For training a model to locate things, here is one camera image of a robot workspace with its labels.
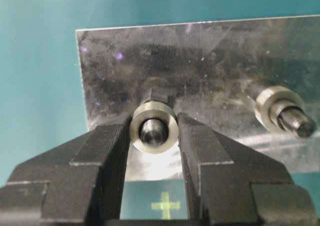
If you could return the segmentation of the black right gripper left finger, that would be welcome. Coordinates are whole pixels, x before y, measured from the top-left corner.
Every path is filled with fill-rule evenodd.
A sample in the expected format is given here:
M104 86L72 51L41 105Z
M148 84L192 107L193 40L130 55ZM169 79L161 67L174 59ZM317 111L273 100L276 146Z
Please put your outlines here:
M0 189L3 226L102 226L119 219L130 145L122 115L18 164Z

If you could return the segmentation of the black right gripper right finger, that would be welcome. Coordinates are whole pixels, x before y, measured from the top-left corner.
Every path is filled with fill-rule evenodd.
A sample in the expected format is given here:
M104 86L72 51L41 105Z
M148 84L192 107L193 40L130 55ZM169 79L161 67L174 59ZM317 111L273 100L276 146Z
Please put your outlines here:
M188 217L206 226L315 226L309 193L279 161L177 116Z

